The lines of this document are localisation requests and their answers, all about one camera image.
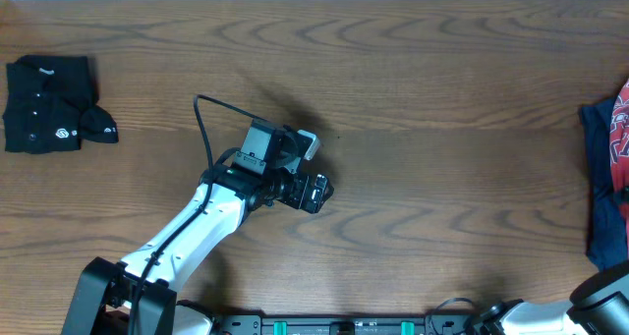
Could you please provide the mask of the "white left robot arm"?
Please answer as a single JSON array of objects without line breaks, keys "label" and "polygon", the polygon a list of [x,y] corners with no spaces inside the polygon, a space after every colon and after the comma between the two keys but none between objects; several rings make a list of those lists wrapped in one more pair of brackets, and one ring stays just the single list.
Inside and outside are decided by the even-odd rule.
[{"label": "white left robot arm", "polygon": [[332,197],[326,176],[285,168],[261,176],[218,164],[201,176],[186,207],[138,250],[124,256],[125,272],[179,292],[207,255],[263,205],[283,203],[315,214]]}]

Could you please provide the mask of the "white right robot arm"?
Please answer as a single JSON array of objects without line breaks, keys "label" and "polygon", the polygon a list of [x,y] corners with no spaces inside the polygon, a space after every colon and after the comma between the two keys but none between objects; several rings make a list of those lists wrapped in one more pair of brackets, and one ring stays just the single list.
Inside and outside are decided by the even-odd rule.
[{"label": "white right robot arm", "polygon": [[471,321],[471,334],[628,335],[628,263],[601,271],[567,301],[499,303]]}]

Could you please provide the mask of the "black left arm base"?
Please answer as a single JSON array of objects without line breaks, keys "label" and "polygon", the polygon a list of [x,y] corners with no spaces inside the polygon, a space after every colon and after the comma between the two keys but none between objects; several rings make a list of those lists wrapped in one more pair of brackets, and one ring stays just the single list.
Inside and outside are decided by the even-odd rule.
[{"label": "black left arm base", "polygon": [[131,302],[139,278],[122,263],[97,257],[80,275],[62,332],[64,334],[171,334],[177,293],[163,280],[145,282],[128,318],[118,310]]}]

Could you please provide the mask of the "red printed t-shirt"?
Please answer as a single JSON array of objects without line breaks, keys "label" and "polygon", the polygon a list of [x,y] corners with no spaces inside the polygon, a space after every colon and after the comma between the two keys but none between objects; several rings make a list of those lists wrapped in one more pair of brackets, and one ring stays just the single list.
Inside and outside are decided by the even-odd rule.
[{"label": "red printed t-shirt", "polygon": [[610,172],[621,203],[628,202],[628,83],[620,89],[612,110],[609,131]]}]

